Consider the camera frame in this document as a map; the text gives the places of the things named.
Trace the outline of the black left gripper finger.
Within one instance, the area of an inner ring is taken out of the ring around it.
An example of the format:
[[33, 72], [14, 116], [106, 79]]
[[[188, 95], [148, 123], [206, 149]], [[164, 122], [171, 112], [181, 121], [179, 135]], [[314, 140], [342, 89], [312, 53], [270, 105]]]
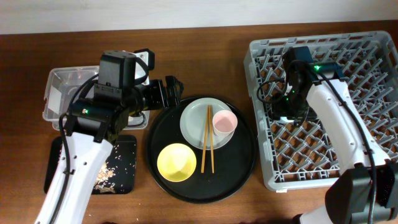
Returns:
[[176, 88], [166, 89], [165, 107], [177, 106], [180, 103], [181, 91]]
[[168, 93], [183, 93], [184, 85], [175, 76], [166, 76], [165, 81]]

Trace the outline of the food scraps and rice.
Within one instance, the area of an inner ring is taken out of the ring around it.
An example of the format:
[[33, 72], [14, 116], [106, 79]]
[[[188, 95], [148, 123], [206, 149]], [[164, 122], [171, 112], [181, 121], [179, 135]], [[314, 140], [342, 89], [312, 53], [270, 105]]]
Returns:
[[128, 194], [134, 190], [136, 142], [119, 141], [102, 165], [92, 194]]

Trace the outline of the wooden chopstick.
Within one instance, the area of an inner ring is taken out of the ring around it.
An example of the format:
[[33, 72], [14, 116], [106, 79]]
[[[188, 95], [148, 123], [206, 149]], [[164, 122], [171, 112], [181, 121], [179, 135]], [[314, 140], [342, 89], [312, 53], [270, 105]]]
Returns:
[[206, 109], [206, 119], [205, 119], [205, 131], [204, 131], [204, 138], [203, 138], [203, 150], [202, 150], [202, 157], [201, 157], [201, 173], [205, 171], [205, 157], [206, 157], [206, 147], [207, 147], [207, 138], [208, 138], [208, 123], [209, 123], [209, 112], [210, 106], [207, 106]]
[[212, 105], [208, 106], [208, 111], [209, 111], [209, 129], [210, 129], [210, 153], [211, 153], [211, 171], [214, 174], [215, 173], [215, 162], [214, 162], [214, 149], [213, 149], [213, 125], [212, 125], [212, 119], [213, 119], [213, 113], [212, 113]]

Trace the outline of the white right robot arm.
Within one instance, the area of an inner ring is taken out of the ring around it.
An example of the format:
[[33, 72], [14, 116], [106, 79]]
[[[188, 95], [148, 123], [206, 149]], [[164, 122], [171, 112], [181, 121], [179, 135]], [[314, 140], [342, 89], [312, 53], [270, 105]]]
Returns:
[[340, 177], [325, 203], [294, 223], [374, 223], [397, 218], [397, 163], [372, 137], [336, 62], [316, 63], [308, 47], [282, 56], [285, 87], [272, 100], [274, 118], [301, 125], [318, 118], [335, 150]]

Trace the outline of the yellow bowl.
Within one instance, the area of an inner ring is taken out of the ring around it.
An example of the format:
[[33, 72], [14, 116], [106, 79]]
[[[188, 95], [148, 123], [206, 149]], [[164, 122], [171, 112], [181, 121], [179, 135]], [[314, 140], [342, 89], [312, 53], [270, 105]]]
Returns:
[[170, 182], [182, 182], [191, 177], [196, 169], [194, 151], [187, 145], [174, 143], [161, 150], [157, 158], [157, 170]]

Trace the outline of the pink cup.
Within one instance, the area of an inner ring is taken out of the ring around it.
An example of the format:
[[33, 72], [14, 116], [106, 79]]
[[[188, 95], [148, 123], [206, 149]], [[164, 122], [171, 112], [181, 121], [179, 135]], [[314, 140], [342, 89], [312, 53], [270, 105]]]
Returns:
[[212, 123], [217, 136], [227, 136], [236, 129], [238, 119], [232, 111], [221, 110], [215, 113]]

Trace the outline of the grey round plate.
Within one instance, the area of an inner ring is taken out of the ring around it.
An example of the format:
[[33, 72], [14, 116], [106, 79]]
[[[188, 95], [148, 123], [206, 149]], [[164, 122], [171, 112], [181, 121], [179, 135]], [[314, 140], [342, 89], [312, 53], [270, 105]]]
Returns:
[[212, 106], [213, 115], [222, 110], [231, 111], [231, 108], [221, 100], [199, 98], [186, 106], [180, 118], [180, 130], [183, 137], [189, 144], [200, 150], [203, 150], [208, 105]]

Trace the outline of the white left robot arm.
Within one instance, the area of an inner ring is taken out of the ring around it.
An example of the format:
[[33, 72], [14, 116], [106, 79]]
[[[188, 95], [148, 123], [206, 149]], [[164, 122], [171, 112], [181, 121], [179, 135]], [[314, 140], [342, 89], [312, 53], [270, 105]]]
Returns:
[[95, 180], [129, 117], [180, 103], [174, 76], [149, 79], [155, 54], [107, 50], [99, 72], [82, 84], [58, 120], [62, 149], [36, 223], [81, 223]]

